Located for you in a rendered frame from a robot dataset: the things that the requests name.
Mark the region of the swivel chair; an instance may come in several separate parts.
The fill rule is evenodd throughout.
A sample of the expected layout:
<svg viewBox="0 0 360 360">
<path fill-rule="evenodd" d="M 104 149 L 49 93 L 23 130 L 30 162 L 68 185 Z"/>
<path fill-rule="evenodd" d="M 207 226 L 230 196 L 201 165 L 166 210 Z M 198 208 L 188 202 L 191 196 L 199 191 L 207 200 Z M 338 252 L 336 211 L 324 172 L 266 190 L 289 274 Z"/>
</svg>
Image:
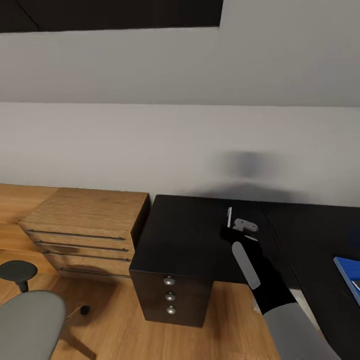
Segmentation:
<svg viewBox="0 0 360 360">
<path fill-rule="evenodd" d="M 24 260 L 0 265 L 0 279 L 14 281 L 21 293 L 0 307 L 0 360 L 50 360 L 65 324 L 80 310 L 87 315 L 90 306 L 80 305 L 71 315 L 62 295 L 50 290 L 29 290 L 28 280 L 38 268 Z"/>
</svg>

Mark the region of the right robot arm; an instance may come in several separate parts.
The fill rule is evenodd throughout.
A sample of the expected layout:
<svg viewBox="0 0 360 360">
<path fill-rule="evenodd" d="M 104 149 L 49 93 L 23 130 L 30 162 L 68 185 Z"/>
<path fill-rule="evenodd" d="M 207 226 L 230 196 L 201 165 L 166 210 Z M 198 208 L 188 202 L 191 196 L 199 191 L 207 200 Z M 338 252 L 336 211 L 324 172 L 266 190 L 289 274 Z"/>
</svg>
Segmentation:
<svg viewBox="0 0 360 360">
<path fill-rule="evenodd" d="M 341 360 L 292 295 L 280 272 L 262 256 L 259 241 L 243 232 L 257 232 L 258 226 L 240 218 L 234 224 L 233 228 L 223 225 L 219 237 L 232 246 L 280 360 Z"/>
</svg>

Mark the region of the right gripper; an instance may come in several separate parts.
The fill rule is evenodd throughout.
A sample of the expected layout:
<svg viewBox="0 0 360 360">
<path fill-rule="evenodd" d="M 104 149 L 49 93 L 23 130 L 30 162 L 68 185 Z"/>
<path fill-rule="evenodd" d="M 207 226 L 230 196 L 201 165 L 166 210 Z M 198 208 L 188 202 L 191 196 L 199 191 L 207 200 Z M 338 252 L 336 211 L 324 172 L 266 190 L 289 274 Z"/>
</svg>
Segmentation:
<svg viewBox="0 0 360 360">
<path fill-rule="evenodd" d="M 246 232 L 243 232 L 243 231 L 238 231 L 238 230 L 235 230 L 235 229 L 232 229 L 228 226 L 222 226 L 221 227 L 221 231 L 220 231 L 220 234 L 219 234 L 219 237 L 222 239 L 222 240 L 225 240 L 225 241 L 228 241 L 230 244 L 231 244 L 231 239 L 232 237 L 237 234 L 237 233 L 244 233 L 244 235 L 248 235 L 250 236 L 248 233 Z"/>
</svg>

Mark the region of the folder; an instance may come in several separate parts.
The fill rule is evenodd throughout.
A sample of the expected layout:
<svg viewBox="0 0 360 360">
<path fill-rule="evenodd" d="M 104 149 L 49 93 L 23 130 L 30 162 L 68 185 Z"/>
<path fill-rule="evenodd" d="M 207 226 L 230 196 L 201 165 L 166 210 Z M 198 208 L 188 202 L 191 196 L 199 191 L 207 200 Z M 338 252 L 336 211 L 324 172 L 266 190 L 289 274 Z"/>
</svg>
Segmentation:
<svg viewBox="0 0 360 360">
<path fill-rule="evenodd" d="M 338 256 L 336 256 L 333 260 L 336 263 L 337 268 L 342 274 L 353 296 L 360 305 L 360 290 L 352 282 L 360 281 L 360 261 L 346 259 Z"/>
</svg>

